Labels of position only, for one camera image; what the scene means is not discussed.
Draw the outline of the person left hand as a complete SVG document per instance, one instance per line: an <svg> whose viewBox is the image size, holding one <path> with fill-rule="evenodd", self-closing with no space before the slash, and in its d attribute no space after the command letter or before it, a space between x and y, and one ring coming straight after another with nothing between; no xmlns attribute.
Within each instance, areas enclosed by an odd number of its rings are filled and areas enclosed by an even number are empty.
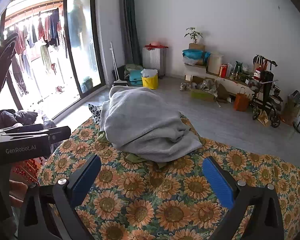
<svg viewBox="0 0 300 240"><path fill-rule="evenodd" d="M25 194L27 192L27 185L19 182L10 180L10 191L9 191L9 197L10 202L13 207L21 208L23 204L23 200L25 198Z"/></svg>

